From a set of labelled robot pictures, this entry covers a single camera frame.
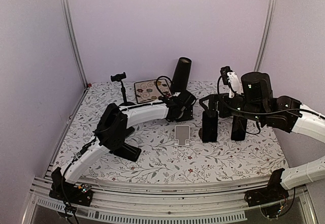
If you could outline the blue edged black phone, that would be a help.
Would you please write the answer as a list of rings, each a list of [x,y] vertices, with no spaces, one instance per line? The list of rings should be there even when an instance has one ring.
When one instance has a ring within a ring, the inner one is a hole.
[[[217,142],[218,115],[209,117],[207,112],[202,114],[202,141],[203,143]]]

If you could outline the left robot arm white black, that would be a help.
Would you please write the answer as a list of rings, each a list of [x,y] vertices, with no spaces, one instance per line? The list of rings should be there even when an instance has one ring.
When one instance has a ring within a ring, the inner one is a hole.
[[[190,120],[196,100],[196,97],[186,90],[140,105],[109,104],[93,132],[94,139],[85,144],[68,165],[52,171],[51,179],[57,184],[56,193],[65,201],[72,200],[76,193],[74,187],[69,184],[75,184],[89,167],[107,153],[136,162],[141,149],[125,142],[126,137],[133,132],[133,127],[158,119],[168,122]]]

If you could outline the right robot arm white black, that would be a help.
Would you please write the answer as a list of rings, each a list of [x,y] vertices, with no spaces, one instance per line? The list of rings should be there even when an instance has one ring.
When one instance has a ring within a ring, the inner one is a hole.
[[[308,136],[324,142],[324,115],[297,99],[282,95],[273,97],[267,73],[250,72],[241,78],[231,70],[221,72],[218,82],[229,87],[228,93],[218,91],[199,100],[210,118],[233,118],[234,141],[244,140],[247,121],[257,126],[269,126],[287,133]]]

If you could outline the black tall phone holder stand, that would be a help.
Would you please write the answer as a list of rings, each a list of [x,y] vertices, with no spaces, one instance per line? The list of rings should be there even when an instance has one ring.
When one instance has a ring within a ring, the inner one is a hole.
[[[110,78],[111,78],[112,82],[120,82],[120,84],[121,84],[121,93],[122,93],[123,102],[120,105],[121,106],[133,106],[133,105],[135,105],[135,103],[129,102],[127,100],[127,97],[126,97],[126,89],[125,89],[125,86],[123,84],[123,79],[126,78],[126,73],[123,72],[122,74],[111,75]]]

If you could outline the black cylindrical speaker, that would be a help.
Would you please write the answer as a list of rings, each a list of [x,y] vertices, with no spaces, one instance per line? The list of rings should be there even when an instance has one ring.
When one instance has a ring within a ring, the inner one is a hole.
[[[172,78],[171,92],[185,91],[187,88],[192,61],[187,57],[180,57]]]

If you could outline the floral square ceramic plate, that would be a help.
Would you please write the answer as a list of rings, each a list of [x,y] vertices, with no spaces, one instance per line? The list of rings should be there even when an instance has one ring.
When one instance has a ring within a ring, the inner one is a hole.
[[[155,79],[134,83],[137,104],[152,102],[161,96],[161,93],[157,90],[155,84]],[[172,92],[170,90],[170,83],[166,78],[159,79],[157,85],[164,95],[167,97],[170,97],[172,95]]]

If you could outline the black clamp phone mount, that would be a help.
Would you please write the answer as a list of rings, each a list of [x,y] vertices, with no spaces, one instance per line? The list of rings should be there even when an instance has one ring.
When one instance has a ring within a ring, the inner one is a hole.
[[[136,162],[141,152],[141,148],[124,143],[120,148],[114,150],[113,154],[128,161]]]

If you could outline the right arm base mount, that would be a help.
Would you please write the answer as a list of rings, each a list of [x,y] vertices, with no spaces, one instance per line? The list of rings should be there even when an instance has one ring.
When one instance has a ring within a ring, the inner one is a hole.
[[[272,203],[289,197],[288,190],[281,185],[281,175],[284,168],[275,170],[266,187],[248,190],[245,192],[244,200],[249,207]]]

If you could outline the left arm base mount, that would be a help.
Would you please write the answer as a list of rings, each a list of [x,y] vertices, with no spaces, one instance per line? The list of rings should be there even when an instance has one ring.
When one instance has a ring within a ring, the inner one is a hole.
[[[57,167],[51,173],[52,185],[49,197],[71,204],[89,207],[93,197],[91,186],[87,184],[75,185],[67,183],[61,173],[61,168]]]

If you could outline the right aluminium frame post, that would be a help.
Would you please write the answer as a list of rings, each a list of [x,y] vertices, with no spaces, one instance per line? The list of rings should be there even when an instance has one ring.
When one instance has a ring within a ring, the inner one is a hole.
[[[262,67],[262,63],[264,60],[264,54],[265,54],[265,51],[267,48],[268,38],[269,38],[269,34],[271,31],[271,27],[272,27],[272,21],[273,21],[275,8],[276,8],[276,2],[277,2],[277,0],[268,0],[268,6],[267,6],[264,29],[263,29],[263,33],[262,33],[262,39],[261,39],[261,42],[259,45],[255,65],[253,68],[253,70],[255,72],[259,72]]]

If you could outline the aluminium frame post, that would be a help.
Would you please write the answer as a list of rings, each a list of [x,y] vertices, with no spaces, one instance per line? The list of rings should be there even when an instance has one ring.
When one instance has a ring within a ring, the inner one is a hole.
[[[65,19],[65,23],[67,26],[67,31],[69,35],[69,40],[72,48],[72,53],[75,59],[77,71],[79,73],[79,77],[81,79],[82,85],[87,88],[88,87],[88,81],[86,78],[86,73],[85,69],[81,60],[78,44],[77,44],[77,39],[73,27],[73,21],[72,21],[72,16],[71,16],[71,10],[70,10],[70,5],[69,5],[69,0],[60,0],[61,1],[61,6],[63,10],[63,16]]]
[[[276,2],[277,2],[277,0],[268,0],[268,6],[267,6],[264,29],[263,29],[263,33],[262,33],[262,39],[261,39],[261,42],[259,45],[255,65],[253,68],[253,70],[255,72],[259,72],[262,67],[262,63],[264,60],[264,54],[265,54],[265,51],[267,48],[268,38],[269,38],[269,34],[271,31],[271,27],[272,27],[272,21],[273,21],[275,8],[276,8]]]

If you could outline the left aluminium frame post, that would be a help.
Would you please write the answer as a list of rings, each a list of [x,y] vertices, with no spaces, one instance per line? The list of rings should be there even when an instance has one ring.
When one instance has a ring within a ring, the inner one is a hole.
[[[77,39],[73,27],[73,21],[72,21],[72,16],[71,16],[71,10],[70,10],[70,5],[69,5],[69,0],[60,0],[61,1],[61,6],[63,10],[63,16],[65,19],[65,23],[67,26],[67,31],[69,35],[69,40],[72,48],[72,53],[75,59],[77,71],[79,73],[79,77],[81,79],[82,85],[87,88],[88,87],[88,81],[86,78],[86,73],[85,69],[81,60],[78,44],[77,44]]]

